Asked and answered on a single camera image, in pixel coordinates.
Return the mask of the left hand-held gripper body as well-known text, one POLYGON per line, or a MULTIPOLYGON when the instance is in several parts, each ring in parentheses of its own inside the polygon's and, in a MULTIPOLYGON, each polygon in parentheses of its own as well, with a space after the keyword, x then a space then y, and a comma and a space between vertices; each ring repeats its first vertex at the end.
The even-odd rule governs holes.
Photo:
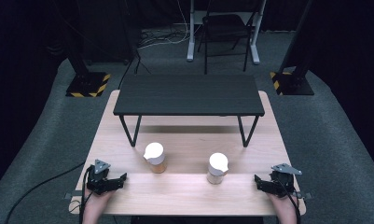
POLYGON ((104 192, 116 189, 116 183, 113 180, 108 180, 110 164, 98 159, 89 167, 87 188, 92 192, 101 195, 104 192))

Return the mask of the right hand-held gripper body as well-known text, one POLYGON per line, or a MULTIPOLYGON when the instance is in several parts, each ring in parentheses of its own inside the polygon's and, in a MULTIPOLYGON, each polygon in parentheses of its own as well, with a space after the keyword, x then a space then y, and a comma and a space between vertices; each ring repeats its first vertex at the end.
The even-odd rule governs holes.
POLYGON ((270 174, 271 183, 274 185, 273 194, 278 197, 286 196, 295 191, 294 176, 302 175, 302 172, 287 163, 273 165, 270 174))

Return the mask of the white-lidded jar with orange seasoning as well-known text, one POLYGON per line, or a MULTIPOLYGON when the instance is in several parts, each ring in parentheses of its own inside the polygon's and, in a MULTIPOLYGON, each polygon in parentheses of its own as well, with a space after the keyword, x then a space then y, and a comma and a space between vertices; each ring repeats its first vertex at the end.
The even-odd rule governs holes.
POLYGON ((153 173, 161 174, 166 170, 166 157, 161 143, 148 144, 145 147, 144 159, 153 173))

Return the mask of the black shelf with metal legs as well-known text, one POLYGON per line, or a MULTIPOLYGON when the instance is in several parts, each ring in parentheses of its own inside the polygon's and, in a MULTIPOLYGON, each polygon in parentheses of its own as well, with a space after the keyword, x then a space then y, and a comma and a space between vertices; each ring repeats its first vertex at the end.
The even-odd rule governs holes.
POLYGON ((119 87, 113 114, 124 129, 127 116, 235 116, 246 147, 252 135, 242 119, 259 119, 265 110, 252 76, 132 75, 119 87))

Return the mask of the person's left hand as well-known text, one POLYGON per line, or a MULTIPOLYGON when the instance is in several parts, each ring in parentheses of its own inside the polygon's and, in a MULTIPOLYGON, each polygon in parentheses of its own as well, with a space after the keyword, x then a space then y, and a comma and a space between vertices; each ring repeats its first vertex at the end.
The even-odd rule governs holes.
POLYGON ((95 212, 101 214, 107 207, 108 202, 114 195, 114 191, 107 191, 100 195, 92 192, 89 189, 85 190, 87 200, 85 203, 85 210, 87 212, 95 212))

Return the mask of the person's right hand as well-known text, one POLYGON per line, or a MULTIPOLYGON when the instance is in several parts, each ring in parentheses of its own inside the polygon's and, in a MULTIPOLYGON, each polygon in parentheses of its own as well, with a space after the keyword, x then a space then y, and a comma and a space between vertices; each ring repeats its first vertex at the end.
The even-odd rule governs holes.
POLYGON ((293 202, 291 202, 291 200, 287 196, 279 198, 278 196, 269 193, 267 194, 267 196, 269 197, 277 214, 282 210, 295 210, 294 204, 297 201, 296 197, 292 196, 293 202))

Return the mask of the black stand with striped base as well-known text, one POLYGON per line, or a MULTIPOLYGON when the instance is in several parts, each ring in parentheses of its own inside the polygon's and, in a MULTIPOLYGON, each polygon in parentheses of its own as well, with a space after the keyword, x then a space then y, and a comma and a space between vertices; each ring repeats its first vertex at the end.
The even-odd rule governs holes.
POLYGON ((72 65, 75 76, 66 90, 67 96, 98 97, 101 96, 110 75, 106 72, 90 72, 81 58, 74 39, 68 29, 66 20, 56 5, 55 0, 48 0, 54 20, 60 33, 60 40, 72 65))
POLYGON ((309 15, 313 0, 307 0, 303 14, 280 68, 270 73, 274 89, 278 95, 314 95, 306 79, 312 53, 302 47, 302 30, 309 15))

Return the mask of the black folding chair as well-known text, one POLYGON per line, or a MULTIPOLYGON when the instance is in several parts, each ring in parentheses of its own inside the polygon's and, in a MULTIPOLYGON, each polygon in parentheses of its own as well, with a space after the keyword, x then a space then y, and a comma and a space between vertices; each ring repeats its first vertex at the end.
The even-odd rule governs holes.
POLYGON ((246 40, 243 71, 246 70, 253 33, 253 20, 261 5, 260 0, 209 0, 205 16, 202 18, 202 34, 198 49, 204 44, 204 74, 208 72, 208 59, 235 55, 231 53, 209 52, 210 42, 233 41, 235 49, 241 39, 246 40))

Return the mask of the white-legged desk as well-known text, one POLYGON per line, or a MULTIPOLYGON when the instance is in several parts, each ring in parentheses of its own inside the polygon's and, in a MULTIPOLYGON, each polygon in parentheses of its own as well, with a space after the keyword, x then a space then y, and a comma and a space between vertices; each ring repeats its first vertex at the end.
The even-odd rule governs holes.
MULTIPOLYGON (((187 61, 193 62, 194 61, 194 52, 195 52, 195 32, 197 31, 196 25, 201 24, 201 19, 205 16, 206 10, 205 8, 202 10, 196 9, 195 7, 195 0, 188 0, 189 1, 189 22, 188 22, 188 47, 187 47, 187 61)), ((252 56, 253 64, 260 64, 260 59, 256 47, 258 33, 260 31, 260 25, 263 19, 265 5, 267 0, 262 0, 260 4, 259 11, 254 15, 252 19, 253 25, 253 37, 250 41, 250 50, 252 56)))

